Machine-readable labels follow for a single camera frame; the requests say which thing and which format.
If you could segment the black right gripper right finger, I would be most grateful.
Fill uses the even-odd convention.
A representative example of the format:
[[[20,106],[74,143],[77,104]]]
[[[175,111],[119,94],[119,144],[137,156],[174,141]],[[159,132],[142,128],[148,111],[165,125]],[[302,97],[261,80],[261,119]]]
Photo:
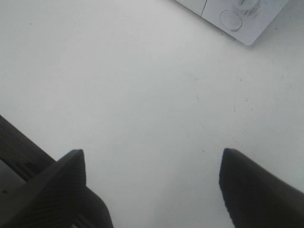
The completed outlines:
[[[302,228],[304,194],[236,149],[225,148],[219,187],[236,228]]]

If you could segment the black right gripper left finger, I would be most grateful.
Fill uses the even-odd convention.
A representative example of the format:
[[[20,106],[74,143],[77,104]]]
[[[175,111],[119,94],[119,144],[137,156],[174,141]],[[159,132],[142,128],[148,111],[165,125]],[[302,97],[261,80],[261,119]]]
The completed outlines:
[[[45,169],[0,160],[2,228],[112,228],[105,203],[86,186],[83,150]]]

